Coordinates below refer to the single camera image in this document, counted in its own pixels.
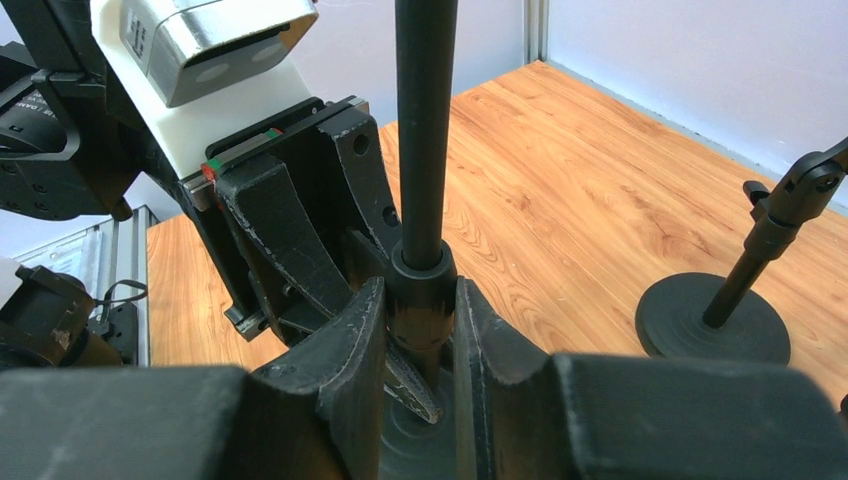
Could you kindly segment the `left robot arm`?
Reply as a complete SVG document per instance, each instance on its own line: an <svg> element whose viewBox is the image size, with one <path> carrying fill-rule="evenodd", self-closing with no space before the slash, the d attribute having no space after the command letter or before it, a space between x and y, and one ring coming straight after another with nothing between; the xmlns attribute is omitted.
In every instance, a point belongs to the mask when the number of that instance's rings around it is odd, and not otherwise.
<svg viewBox="0 0 848 480"><path fill-rule="evenodd" d="M132 215L152 178L193 222L246 340L289 347L386 282L386 391L429 424L456 269L441 238L457 5L395 5L402 199L361 99L290 63L312 1L7 1L1 206L48 221Z"/></svg>

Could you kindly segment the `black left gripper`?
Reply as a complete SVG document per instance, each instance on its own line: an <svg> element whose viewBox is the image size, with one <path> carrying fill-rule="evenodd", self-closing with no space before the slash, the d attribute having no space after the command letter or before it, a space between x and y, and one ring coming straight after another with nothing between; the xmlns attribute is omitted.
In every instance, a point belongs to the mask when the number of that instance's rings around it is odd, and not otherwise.
<svg viewBox="0 0 848 480"><path fill-rule="evenodd" d="M365 100L316 97L208 146L178 184L246 340L294 345L385 276L401 226ZM427 424L443 409L392 337L384 391Z"/></svg>

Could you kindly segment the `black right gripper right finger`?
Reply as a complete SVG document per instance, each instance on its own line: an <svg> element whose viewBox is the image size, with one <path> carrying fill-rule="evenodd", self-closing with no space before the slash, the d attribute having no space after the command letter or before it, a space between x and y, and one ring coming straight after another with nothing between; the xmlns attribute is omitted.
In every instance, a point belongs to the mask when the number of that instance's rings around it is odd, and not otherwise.
<svg viewBox="0 0 848 480"><path fill-rule="evenodd" d="M806 375L767 364L549 354L456 284L461 479L843 479L847 434Z"/></svg>

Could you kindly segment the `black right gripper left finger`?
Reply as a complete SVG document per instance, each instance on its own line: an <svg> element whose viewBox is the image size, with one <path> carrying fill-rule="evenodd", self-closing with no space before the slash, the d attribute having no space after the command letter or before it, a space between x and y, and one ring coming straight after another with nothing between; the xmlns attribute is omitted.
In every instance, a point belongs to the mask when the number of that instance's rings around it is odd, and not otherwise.
<svg viewBox="0 0 848 480"><path fill-rule="evenodd" d="M234 366L26 368L1 377L5 479L374 479L386 287L282 356Z"/></svg>

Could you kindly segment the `black microphone stand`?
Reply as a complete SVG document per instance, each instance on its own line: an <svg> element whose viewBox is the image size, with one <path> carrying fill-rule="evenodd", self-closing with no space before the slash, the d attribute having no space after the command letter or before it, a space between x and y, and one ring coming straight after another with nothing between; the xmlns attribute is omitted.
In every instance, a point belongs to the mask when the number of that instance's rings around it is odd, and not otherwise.
<svg viewBox="0 0 848 480"><path fill-rule="evenodd" d="M387 280L389 333L443 409L427 424L399 404L384 415L383 479L456 476L455 406L446 344L453 330L457 268L442 239L458 4L395 4L402 234Z"/></svg>
<svg viewBox="0 0 848 480"><path fill-rule="evenodd" d="M769 189L743 191L754 225L725 277L686 272L663 278L641 296L635 330L654 357L741 360L786 365L790 337L777 311L752 287L801 227L819 217L847 174L847 142L799 158Z"/></svg>

